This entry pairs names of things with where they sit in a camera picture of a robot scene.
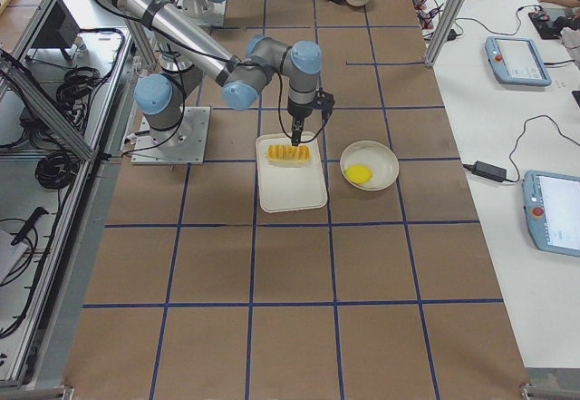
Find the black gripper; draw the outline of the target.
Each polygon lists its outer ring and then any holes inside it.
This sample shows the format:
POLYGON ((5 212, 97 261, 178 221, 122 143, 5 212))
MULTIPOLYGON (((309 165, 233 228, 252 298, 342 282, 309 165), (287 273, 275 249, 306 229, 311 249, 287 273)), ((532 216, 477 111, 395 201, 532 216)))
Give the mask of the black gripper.
POLYGON ((305 120, 312 114, 313 107, 302 104, 289 104, 287 111, 292 117, 292 134, 291 144, 294 147, 301 145, 302 132, 305 126, 305 120))

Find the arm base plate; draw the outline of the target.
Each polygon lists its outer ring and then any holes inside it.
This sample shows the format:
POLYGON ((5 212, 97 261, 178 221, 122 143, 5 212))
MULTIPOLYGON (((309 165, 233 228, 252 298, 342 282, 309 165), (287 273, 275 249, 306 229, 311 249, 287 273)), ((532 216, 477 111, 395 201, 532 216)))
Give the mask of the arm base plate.
POLYGON ((222 28, 225 22, 227 1, 176 0, 177 7, 200 27, 222 28))
POLYGON ((158 132, 150 128, 145 116, 141 117, 140 129, 148 131, 136 139, 130 156, 134 165, 185 165, 204 163, 211 108, 190 107, 184 109, 178 128, 158 132))

